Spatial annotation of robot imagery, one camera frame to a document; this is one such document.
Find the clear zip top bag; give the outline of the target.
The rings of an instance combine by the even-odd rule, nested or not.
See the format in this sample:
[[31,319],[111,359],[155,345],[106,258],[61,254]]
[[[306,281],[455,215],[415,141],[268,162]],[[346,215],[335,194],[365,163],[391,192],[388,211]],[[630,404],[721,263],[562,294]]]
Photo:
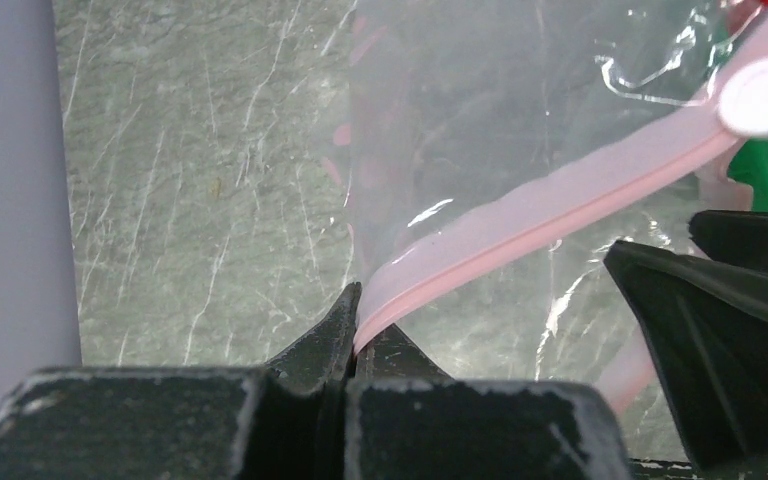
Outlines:
[[396,326],[453,376],[590,383],[635,457],[683,458],[602,260],[753,206],[720,110],[767,59],[760,1],[358,2],[330,153],[356,349]]

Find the green plastic tray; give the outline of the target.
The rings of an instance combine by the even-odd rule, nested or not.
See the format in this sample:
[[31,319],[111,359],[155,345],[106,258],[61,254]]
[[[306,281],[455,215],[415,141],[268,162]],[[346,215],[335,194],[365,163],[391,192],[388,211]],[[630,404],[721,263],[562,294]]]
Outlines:
[[726,167],[735,206],[768,211],[768,17],[758,21],[729,65],[717,116],[743,144]]

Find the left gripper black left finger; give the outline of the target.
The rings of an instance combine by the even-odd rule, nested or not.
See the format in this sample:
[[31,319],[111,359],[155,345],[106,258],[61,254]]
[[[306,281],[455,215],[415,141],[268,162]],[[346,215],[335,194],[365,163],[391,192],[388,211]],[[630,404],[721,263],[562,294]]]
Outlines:
[[266,362],[284,388],[307,395],[345,376],[353,359],[361,294],[359,282],[347,285],[319,322]]

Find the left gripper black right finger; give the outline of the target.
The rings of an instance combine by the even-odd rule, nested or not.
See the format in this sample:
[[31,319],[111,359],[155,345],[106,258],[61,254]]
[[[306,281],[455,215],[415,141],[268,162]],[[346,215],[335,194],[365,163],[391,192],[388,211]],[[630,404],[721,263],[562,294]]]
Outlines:
[[452,377],[400,327],[391,325],[357,354],[356,379],[437,382]]

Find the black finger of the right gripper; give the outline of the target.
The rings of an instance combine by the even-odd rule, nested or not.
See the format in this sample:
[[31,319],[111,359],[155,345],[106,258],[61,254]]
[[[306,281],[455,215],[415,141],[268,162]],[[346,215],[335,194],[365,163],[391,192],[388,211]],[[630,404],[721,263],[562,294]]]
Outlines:
[[768,274],[627,241],[604,265],[640,325],[691,463],[768,466]]
[[768,212],[706,210],[692,216],[688,229],[708,258],[768,273]]

